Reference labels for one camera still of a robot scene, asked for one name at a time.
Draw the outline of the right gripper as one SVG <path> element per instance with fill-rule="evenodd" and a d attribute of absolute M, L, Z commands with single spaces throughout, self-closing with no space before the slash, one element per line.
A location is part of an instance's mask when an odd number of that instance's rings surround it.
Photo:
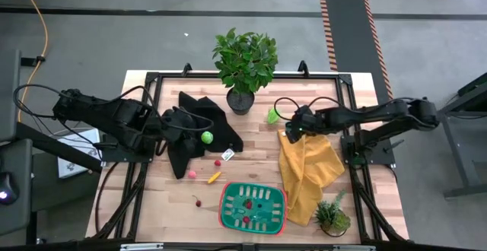
<path fill-rule="evenodd" d="M 289 128 L 285 129 L 285 136 L 293 144 L 301 140 L 303 132 L 319 133 L 319 120 L 308 105 L 300 106 L 291 118 Z"/>

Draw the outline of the black cloth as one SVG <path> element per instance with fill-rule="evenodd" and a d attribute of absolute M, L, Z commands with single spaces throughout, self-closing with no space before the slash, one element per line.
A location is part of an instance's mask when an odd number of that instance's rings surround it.
<path fill-rule="evenodd" d="M 191 159 L 204 156 L 206 151 L 225 152 L 228 148 L 234 152 L 244 150 L 244 142 L 228 123 L 225 111 L 208 97 L 196 99 L 181 91 L 177 109 L 189 114 L 196 121 L 195 129 L 189 129 L 189 132 L 175 142 L 167 141 L 167 154 L 177 179 L 185 176 Z M 210 145 L 201 140 L 204 131 L 210 131 L 214 135 Z"/>

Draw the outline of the yellow cloth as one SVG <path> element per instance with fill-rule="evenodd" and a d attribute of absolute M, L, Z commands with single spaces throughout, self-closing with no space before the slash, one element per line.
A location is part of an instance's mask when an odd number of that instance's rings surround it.
<path fill-rule="evenodd" d="M 287 218 L 306 226 L 323 197 L 323 188 L 340 177 L 345 168 L 325 135 L 305 135 L 291 143 L 281 129 L 278 137 L 279 169 L 288 197 Z"/>

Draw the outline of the teal basket with orange rim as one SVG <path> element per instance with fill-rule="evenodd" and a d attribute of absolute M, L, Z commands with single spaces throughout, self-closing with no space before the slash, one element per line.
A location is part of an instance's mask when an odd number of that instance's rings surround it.
<path fill-rule="evenodd" d="M 245 207 L 251 200 L 251 209 Z M 221 226 L 247 233 L 279 235 L 287 220 L 287 195 L 282 189 L 255 183 L 227 183 L 219 201 Z"/>

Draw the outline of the small succulent plant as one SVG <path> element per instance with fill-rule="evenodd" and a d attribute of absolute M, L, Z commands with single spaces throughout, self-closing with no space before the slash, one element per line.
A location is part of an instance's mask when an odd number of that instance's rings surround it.
<path fill-rule="evenodd" d="M 332 202 L 321 201 L 317 204 L 315 218 L 321 230 L 329 237 L 341 237 L 351 227 L 350 217 L 341 209 L 344 195 L 345 190 L 342 190 Z"/>

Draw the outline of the leafy plant in black pot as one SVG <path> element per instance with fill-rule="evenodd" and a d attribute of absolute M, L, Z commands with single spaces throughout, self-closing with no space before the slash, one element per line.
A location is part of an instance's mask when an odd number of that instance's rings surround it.
<path fill-rule="evenodd" d="M 274 78 L 279 63 L 277 42 L 266 33 L 236 33 L 231 28 L 215 37 L 213 52 L 218 77 L 228 89 L 226 101 L 237 115 L 245 115 L 255 101 L 255 93 Z"/>

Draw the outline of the white paper booklet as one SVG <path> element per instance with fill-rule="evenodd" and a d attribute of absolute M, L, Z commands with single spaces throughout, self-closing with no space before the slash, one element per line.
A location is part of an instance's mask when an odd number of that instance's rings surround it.
<path fill-rule="evenodd" d="M 93 143 L 100 141 L 100 133 L 97 129 L 89 129 L 83 132 L 77 132 L 76 134 L 66 135 L 61 137 L 60 141 L 98 160 L 102 156 L 102 153 L 93 146 Z M 74 164 L 60 157 L 58 158 L 58 177 L 60 179 L 66 179 L 86 171 L 88 171 L 86 167 Z"/>

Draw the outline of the black mat with striped edges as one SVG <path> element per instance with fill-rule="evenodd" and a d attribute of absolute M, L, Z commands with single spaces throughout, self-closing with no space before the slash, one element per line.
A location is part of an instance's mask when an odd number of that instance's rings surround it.
<path fill-rule="evenodd" d="M 392 87 L 368 0 L 320 0 L 332 71 L 370 73 L 377 101 L 393 99 Z"/>

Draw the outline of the black stand beam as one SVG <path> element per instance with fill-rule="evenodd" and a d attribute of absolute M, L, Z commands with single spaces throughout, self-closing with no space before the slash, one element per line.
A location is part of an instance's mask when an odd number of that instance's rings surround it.
<path fill-rule="evenodd" d="M 101 173 L 102 171 L 101 163 L 95 157 L 57 141 L 54 138 L 48 137 L 28 125 L 17 122 L 15 131 L 15 138 L 30 139 L 33 146 L 41 151 L 60 157 L 63 160 L 77 164 L 81 167 L 85 167 L 95 173 Z"/>

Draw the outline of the grey flat panel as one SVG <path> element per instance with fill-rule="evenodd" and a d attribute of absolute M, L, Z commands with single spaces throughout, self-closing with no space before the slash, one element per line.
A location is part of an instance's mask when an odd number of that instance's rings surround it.
<path fill-rule="evenodd" d="M 0 236 L 25 228 L 31 212 L 32 141 L 24 139 L 0 146 L 0 173 L 13 175 L 18 199 L 11 205 L 0 204 Z"/>
<path fill-rule="evenodd" d="M 19 85 L 20 52 L 0 51 L 0 142 L 15 137 L 16 112 L 13 93 Z"/>

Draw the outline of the black device with light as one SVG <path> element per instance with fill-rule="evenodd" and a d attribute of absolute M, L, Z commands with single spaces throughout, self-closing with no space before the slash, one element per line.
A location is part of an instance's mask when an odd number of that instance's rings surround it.
<path fill-rule="evenodd" d="M 18 187 L 9 172 L 0 173 L 0 204 L 11 205 L 18 199 Z"/>

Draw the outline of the grey metal cart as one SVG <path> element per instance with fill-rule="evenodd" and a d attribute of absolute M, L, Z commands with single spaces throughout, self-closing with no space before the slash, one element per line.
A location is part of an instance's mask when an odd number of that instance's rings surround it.
<path fill-rule="evenodd" d="M 487 167 L 487 72 L 460 88 L 439 117 L 462 182 L 444 197 L 487 193 L 487 179 L 477 172 Z"/>

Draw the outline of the black aluminium table frame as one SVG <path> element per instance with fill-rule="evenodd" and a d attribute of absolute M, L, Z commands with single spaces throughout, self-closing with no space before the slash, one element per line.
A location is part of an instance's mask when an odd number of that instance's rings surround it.
<path fill-rule="evenodd" d="M 279 235 L 262 235 L 232 230 L 220 225 L 218 208 L 221 191 L 229 182 L 258 183 L 282 189 L 279 170 L 280 142 L 277 131 L 284 127 L 284 121 L 267 123 L 267 115 L 273 102 L 280 97 L 290 97 L 299 104 L 310 103 L 316 97 L 331 97 L 350 107 L 351 97 L 357 106 L 377 104 L 374 82 L 370 73 L 276 72 L 274 80 L 256 94 L 256 101 L 250 112 L 244 116 L 235 115 L 226 103 L 226 93 L 217 71 L 137 71 L 126 72 L 122 92 L 131 87 L 148 84 L 147 89 L 159 99 L 159 111 L 178 105 L 180 91 L 199 99 L 208 97 L 225 112 L 228 122 L 242 138 L 244 150 L 236 153 L 229 161 L 222 160 L 221 153 L 206 152 L 204 157 L 190 161 L 189 171 L 196 172 L 196 178 L 184 176 L 177 180 L 165 152 L 154 156 L 148 165 L 142 204 L 139 209 L 135 241 L 157 243 L 288 243 L 288 244 L 350 244 L 360 243 L 360 233 L 355 213 L 352 184 L 349 171 L 323 190 L 323 200 L 332 200 L 342 190 L 346 191 L 342 208 L 351 217 L 352 226 L 344 236 L 329 237 L 314 223 L 306 226 L 287 222 Z M 119 206 L 127 174 L 134 181 L 140 165 L 119 164 L 110 174 L 103 188 L 98 211 L 93 207 L 86 235 L 95 235 L 95 212 L 98 212 L 100 228 L 110 219 Z M 406 239 L 409 237 L 396 180 L 388 167 L 369 167 L 371 188 L 381 213 L 395 231 Z M 212 184 L 208 179 L 218 171 L 221 175 Z M 196 207 L 197 196 L 202 205 Z"/>

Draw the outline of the silver aluminium bracket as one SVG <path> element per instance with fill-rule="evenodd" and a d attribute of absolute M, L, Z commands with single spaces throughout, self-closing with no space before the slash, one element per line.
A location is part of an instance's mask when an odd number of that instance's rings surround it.
<path fill-rule="evenodd" d="M 127 243 L 122 244 L 119 251 L 162 251 L 163 243 Z"/>
<path fill-rule="evenodd" d="M 376 247 L 366 245 L 334 245 L 332 251 L 376 251 Z"/>

